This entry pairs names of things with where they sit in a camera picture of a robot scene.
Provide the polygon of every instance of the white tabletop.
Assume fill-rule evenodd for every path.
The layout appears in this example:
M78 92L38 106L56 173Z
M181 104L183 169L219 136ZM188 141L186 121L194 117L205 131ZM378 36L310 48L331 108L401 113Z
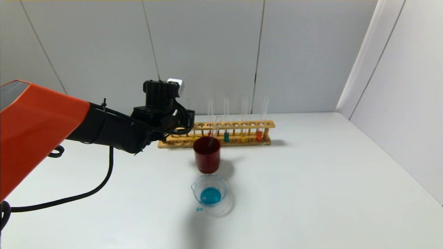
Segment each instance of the white tabletop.
M197 212L201 175L192 149L133 156L115 150L97 194L14 213L3 248L441 249L443 208L405 170L337 113L269 115L271 146L221 149L235 204ZM11 194L11 206L87 192L104 178L108 147L63 142Z

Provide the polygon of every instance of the blue water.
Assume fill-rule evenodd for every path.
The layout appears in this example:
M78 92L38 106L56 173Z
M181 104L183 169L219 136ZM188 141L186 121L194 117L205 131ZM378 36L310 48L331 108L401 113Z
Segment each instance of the blue water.
M218 203L221 198L222 195L220 194L220 191L215 187L207 187L200 194L200 201L206 205Z
M229 143L229 132L225 132L224 141Z

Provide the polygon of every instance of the robotic arm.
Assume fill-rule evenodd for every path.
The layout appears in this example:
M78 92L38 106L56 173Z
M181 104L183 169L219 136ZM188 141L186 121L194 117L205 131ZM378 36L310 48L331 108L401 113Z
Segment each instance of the robotic arm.
M126 116L106 108L106 99L96 105L23 81L1 86L0 202L43 159L60 156L64 149L59 145L65 139L108 145L109 178L113 148L136 154L170 134L187 134L195 111L176 101L183 90L178 79L146 81L145 105Z

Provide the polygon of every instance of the red cup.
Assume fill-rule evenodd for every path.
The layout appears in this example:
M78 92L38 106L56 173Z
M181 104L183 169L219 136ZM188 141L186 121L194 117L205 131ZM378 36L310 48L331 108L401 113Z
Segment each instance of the red cup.
M220 141L210 136L200 137L194 142L195 162L201 173L211 174L217 171L220 164L220 146Z

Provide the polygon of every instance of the test tube rack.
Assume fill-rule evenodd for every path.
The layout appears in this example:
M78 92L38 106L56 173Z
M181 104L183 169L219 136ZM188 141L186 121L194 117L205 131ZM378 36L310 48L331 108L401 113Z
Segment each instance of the test tube rack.
M216 138L220 141L222 147L226 146L252 146L252 145L271 145L269 138L269 129L275 128L273 121L247 121L247 122L197 122L194 123L192 131L186 135L169 135L166 141L159 141L159 148L191 148L194 141L202 136L208 136L213 129L213 125L220 125ZM264 130L261 141L256 140L258 128ZM229 142L224 141L225 130L229 132ZM243 130L244 141L241 141L241 131Z

